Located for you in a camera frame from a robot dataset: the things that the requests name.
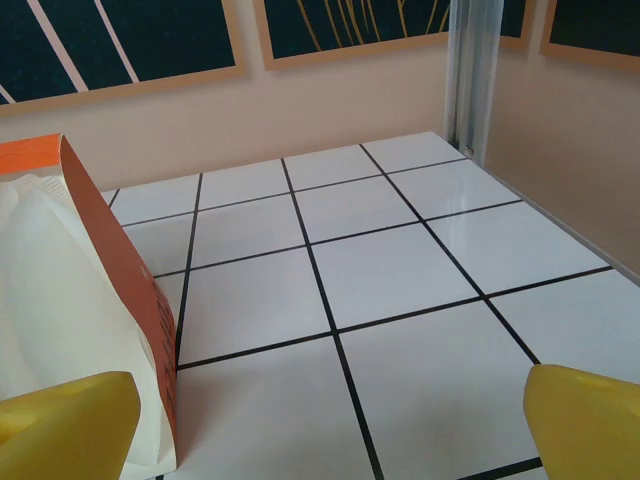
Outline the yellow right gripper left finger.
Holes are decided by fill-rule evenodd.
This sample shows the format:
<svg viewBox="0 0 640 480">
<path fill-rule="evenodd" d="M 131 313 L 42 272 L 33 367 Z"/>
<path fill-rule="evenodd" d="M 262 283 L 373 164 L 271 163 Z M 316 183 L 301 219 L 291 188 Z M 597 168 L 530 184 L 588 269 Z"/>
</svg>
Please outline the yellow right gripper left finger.
<svg viewBox="0 0 640 480">
<path fill-rule="evenodd" d="M 128 372 L 112 371 L 1 402 L 3 479 L 117 479 L 140 416 Z"/>
</svg>

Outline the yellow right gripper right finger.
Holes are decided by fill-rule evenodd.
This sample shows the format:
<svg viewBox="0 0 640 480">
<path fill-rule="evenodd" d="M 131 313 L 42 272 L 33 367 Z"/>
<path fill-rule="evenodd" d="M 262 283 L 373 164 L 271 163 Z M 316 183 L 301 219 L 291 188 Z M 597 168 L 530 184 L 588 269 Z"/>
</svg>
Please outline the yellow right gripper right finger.
<svg viewBox="0 0 640 480">
<path fill-rule="evenodd" d="M 639 386 L 558 365 L 531 368 L 526 421 L 550 479 L 639 477 Z"/>
</svg>

